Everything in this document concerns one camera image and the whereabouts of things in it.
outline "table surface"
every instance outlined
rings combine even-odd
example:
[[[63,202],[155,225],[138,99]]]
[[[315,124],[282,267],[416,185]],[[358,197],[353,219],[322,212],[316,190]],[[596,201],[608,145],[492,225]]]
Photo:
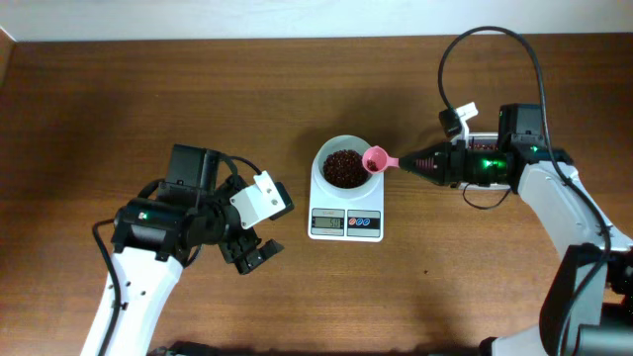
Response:
[[[633,233],[633,36],[528,38],[554,144]],[[205,248],[151,347],[425,351],[536,323],[559,261],[517,196],[481,212],[390,171],[382,242],[307,236],[310,168],[326,140],[356,134],[398,156],[444,139],[436,75],[452,39],[17,44],[0,92],[0,348],[79,353],[106,278],[90,227],[164,176],[174,143],[251,159],[296,207],[256,227],[286,249],[251,275]],[[445,86],[455,105],[477,103],[474,132],[497,130],[500,105],[538,100],[527,55],[506,37],[460,44]]]

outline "container of coffee beans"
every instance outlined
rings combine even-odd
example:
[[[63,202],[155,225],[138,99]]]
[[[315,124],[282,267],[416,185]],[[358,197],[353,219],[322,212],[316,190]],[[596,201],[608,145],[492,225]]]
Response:
[[[341,135],[326,142],[316,154],[313,180],[336,198],[356,199],[371,192],[382,174],[369,174],[362,156],[369,143],[353,135]]]

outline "pink scoop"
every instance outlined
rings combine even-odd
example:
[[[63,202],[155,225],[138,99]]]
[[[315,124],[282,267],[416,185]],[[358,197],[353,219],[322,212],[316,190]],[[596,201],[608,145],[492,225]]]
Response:
[[[376,170],[369,169],[369,161],[376,164]],[[388,167],[400,168],[397,158],[390,157],[387,151],[381,146],[373,146],[365,151],[363,154],[363,167],[372,174],[382,173],[387,170]]]

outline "kitchen scale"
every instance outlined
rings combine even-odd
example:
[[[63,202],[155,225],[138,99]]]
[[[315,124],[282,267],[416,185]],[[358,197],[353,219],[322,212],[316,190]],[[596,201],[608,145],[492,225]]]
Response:
[[[310,183],[308,236],[313,239],[379,242],[385,225],[384,173],[371,174],[352,189],[335,187],[323,177],[327,157],[341,149],[363,155],[370,148],[362,138],[340,135],[326,142],[316,154]]]

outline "wooden table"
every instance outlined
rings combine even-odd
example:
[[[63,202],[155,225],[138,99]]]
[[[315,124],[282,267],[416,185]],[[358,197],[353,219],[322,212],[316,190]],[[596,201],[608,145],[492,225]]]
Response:
[[[536,323],[559,261],[516,196],[480,212],[392,171],[381,243],[306,233],[310,167],[326,140],[357,134],[399,155],[444,139],[436,72],[452,39],[17,44],[0,92],[0,349],[79,353],[106,278],[90,226],[164,176],[176,142],[250,158],[296,208],[257,226],[286,250],[249,276],[205,248],[151,347],[425,351]],[[632,234],[633,36],[529,40],[554,144]],[[537,101],[529,59],[505,37],[460,44],[445,85],[456,105],[477,103],[475,132],[497,130],[500,105]]]

